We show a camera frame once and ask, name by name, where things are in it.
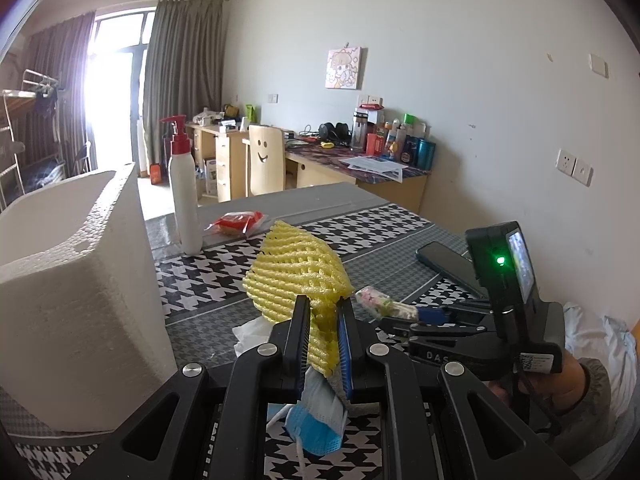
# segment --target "wall switch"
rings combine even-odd
[[[575,161],[574,172],[572,173],[571,176],[581,184],[584,184],[586,187],[589,187],[589,185],[591,184],[592,173],[593,173],[593,168],[589,164],[587,164],[586,162],[578,158]]]
[[[604,59],[595,54],[590,56],[591,70],[602,77],[609,79],[609,65]]]
[[[575,167],[575,157],[566,150],[560,150],[558,160],[556,160],[556,168],[564,174],[572,176]]]

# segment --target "cable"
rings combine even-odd
[[[313,132],[311,130],[311,124],[308,124],[307,126],[305,126],[305,129],[302,130],[301,132],[298,132],[298,136],[300,137],[311,137],[314,136],[316,134],[318,134],[319,132]]]
[[[302,441],[300,437],[296,437],[296,455],[298,456],[298,466],[300,467],[300,476],[302,480],[306,480],[305,453],[302,449]]]
[[[275,415],[273,415],[271,417],[271,420],[269,422],[267,422],[267,429],[266,431],[269,432],[269,430],[271,429],[271,427],[278,422],[283,416],[289,415],[289,410],[291,408],[293,408],[295,406],[295,404],[285,404],[278,413],[276,413]]]
[[[536,433],[548,433],[551,436],[558,436],[562,431],[560,420],[558,419],[556,414],[552,412],[551,409],[544,403],[540,395],[535,391],[533,384],[531,384],[531,381],[529,381],[529,378],[522,369],[522,363],[520,362],[519,356],[514,359],[513,364],[516,368],[516,371],[518,372],[518,377],[527,389],[529,397],[533,400],[535,405],[539,407],[540,411],[545,414],[546,418],[549,419],[549,428],[542,428],[540,430],[537,430]]]

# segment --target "smartphone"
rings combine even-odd
[[[439,242],[430,242],[415,251],[415,257],[478,298],[489,298],[487,290],[476,279],[474,264],[456,251]]]

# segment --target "white tissue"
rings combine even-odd
[[[269,341],[272,327],[271,323],[260,316],[246,322],[244,325],[233,328],[231,331],[238,339],[238,342],[234,345],[236,357]]]

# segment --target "red pump dispenser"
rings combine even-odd
[[[174,126],[174,138],[171,141],[172,155],[191,153],[191,143],[189,142],[189,137],[187,137],[187,134],[184,131],[186,118],[186,115],[174,115],[160,119],[161,123],[171,123]]]

